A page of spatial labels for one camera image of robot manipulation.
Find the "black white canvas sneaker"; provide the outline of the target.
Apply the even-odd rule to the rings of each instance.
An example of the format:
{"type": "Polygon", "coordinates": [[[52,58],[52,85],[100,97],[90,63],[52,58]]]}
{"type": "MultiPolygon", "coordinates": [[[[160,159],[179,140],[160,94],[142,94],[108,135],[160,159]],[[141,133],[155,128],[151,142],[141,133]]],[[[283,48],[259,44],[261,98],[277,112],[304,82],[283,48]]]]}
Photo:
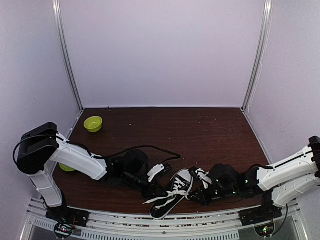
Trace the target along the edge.
{"type": "Polygon", "coordinates": [[[183,199],[193,187],[194,178],[188,169],[181,169],[171,179],[166,187],[166,196],[155,197],[143,204],[152,204],[149,215],[155,220],[164,219],[183,199]]]}

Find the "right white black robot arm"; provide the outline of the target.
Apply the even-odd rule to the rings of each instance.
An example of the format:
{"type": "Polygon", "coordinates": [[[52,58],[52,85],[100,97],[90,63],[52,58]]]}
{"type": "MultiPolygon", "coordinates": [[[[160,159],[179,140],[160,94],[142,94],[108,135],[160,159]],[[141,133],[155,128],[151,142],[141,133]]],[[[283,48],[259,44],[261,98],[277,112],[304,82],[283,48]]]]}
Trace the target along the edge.
{"type": "Polygon", "coordinates": [[[230,164],[215,164],[210,171],[192,167],[189,172],[202,186],[187,197],[208,206],[213,200],[230,196],[250,199],[262,195],[267,199],[256,210],[259,220],[268,220],[277,208],[303,195],[320,184],[320,138],[313,136],[309,144],[296,154],[270,165],[252,165],[238,172],[230,164]]]}

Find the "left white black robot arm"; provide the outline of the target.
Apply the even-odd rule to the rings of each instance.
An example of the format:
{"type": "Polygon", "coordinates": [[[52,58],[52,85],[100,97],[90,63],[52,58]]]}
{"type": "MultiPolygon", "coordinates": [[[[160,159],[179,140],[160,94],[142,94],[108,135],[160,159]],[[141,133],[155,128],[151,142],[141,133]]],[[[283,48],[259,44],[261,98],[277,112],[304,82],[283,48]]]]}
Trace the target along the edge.
{"type": "Polygon", "coordinates": [[[76,142],[69,141],[57,130],[57,125],[47,122],[27,133],[14,147],[13,162],[28,175],[36,190],[44,198],[52,213],[61,222],[72,218],[65,206],[63,192],[58,188],[46,164],[55,162],[85,174],[108,185],[127,185],[141,191],[147,200],[167,197],[167,191],[155,180],[164,170],[163,165],[149,168],[148,156],[142,147],[133,147],[111,156],[94,154],[76,142]]]}

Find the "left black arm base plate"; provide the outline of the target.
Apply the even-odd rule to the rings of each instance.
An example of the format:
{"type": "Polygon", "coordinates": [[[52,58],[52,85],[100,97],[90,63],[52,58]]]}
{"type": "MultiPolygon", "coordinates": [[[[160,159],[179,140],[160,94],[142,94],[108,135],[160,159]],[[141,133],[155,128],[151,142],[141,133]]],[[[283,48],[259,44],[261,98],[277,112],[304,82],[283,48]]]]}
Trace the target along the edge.
{"type": "Polygon", "coordinates": [[[85,210],[74,208],[49,208],[45,217],[56,222],[76,227],[86,227],[90,213],[85,210]]]}

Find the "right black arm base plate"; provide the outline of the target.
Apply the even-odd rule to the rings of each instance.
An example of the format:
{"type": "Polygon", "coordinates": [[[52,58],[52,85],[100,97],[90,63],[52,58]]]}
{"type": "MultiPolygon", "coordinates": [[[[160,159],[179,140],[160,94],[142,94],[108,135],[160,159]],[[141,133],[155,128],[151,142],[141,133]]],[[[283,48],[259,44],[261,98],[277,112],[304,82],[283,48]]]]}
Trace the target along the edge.
{"type": "Polygon", "coordinates": [[[282,216],[280,209],[276,210],[263,210],[262,208],[252,208],[247,210],[241,210],[239,212],[239,218],[243,226],[255,225],[258,223],[270,221],[282,216]]]}

